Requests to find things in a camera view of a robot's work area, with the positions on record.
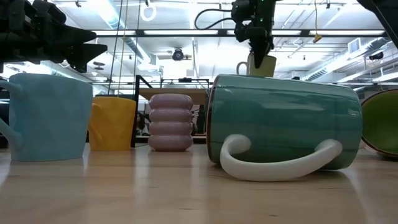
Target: cup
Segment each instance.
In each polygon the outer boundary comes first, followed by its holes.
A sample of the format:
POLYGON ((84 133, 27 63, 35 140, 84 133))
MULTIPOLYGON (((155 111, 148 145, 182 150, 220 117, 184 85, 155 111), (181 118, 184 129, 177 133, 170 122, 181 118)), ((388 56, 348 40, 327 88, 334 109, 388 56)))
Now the cup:
POLYGON ((90 84, 55 75, 20 73, 0 87, 10 92, 9 126, 0 120, 13 161, 79 158, 93 101, 90 84))
POLYGON ((88 126, 93 151, 128 151, 136 115, 134 100, 97 96, 88 126))
POLYGON ((239 75, 239 68, 241 65, 246 66, 246 75, 253 75, 259 77, 273 77, 275 72, 276 58, 273 56, 266 55, 262 59, 261 66, 256 68, 254 66, 253 54, 248 55, 247 62, 239 62, 236 66, 236 74, 239 75))
POLYGON ((219 75, 207 116, 210 159, 246 180, 348 167, 362 134, 352 89, 297 80, 219 75))
POLYGON ((397 100, 398 90, 387 90, 362 102, 362 140, 386 157, 398 157, 397 100))

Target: mug handle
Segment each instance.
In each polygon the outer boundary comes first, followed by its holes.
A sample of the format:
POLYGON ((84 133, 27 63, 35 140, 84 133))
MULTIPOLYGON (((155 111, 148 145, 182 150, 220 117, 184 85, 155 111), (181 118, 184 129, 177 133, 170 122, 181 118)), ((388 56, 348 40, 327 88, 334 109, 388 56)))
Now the mug handle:
POLYGON ((239 63, 236 65, 236 74, 238 74, 238 75, 240 75, 240 74, 239 74, 239 68, 241 67, 241 65, 245 65, 246 68, 248 67, 248 63, 247 63, 247 62, 239 62, 239 63))
POLYGON ((229 174, 241 180, 286 181, 310 174, 328 164, 343 151, 336 140, 321 142, 313 154, 284 162, 255 163, 244 162, 232 157, 250 149, 251 141, 241 134, 228 136, 221 148, 221 166, 229 174))
MULTIPOLYGON (((102 106, 101 106, 101 105, 98 105, 98 104, 96 104, 96 103, 93 103, 93 110, 101 111, 101 110, 102 110, 102 106)), ((95 129, 95 126, 94 126, 94 124, 93 124, 93 122, 92 122, 91 119, 90 119, 90 122, 88 123, 88 125, 89 125, 89 127, 90 127, 90 129, 91 129, 91 131, 89 131, 89 132, 92 132, 98 139, 100 139, 100 140, 102 141, 102 136, 101 136, 100 133, 95 129)))
MULTIPOLYGON (((0 87, 6 89, 10 95, 13 95, 15 99, 22 99, 22 87, 17 84, 13 84, 7 81, 0 81, 0 87)), ((2 119, 0 119, 0 132, 6 137, 11 145, 18 149, 22 146, 22 135, 14 131, 8 124, 6 124, 2 119)))

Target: light blue mug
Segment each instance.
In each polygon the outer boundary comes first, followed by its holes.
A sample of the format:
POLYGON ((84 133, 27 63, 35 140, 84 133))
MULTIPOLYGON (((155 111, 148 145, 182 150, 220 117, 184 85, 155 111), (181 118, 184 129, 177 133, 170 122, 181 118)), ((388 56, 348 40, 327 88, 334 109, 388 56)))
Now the light blue mug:
POLYGON ((0 87, 10 92, 9 126, 0 119, 13 161, 54 161, 83 155, 92 86, 72 78, 20 73, 0 87))

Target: table surface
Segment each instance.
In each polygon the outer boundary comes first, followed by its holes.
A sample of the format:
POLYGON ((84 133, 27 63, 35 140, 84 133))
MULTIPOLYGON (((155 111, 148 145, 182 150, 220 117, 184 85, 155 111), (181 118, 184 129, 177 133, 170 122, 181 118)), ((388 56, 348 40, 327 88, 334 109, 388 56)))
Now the table surface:
POLYGON ((243 182, 187 152, 90 152, 11 162, 0 151, 0 223, 398 223, 398 163, 361 150, 348 169, 243 182))

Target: ribbed vase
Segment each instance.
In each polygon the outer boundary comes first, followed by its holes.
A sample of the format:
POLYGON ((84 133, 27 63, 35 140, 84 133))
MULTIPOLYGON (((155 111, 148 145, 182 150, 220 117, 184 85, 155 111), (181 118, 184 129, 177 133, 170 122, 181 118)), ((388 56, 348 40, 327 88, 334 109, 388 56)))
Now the ribbed vase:
POLYGON ((192 99, 182 94, 154 95, 149 106, 149 146, 156 151, 183 152, 193 144, 192 99))

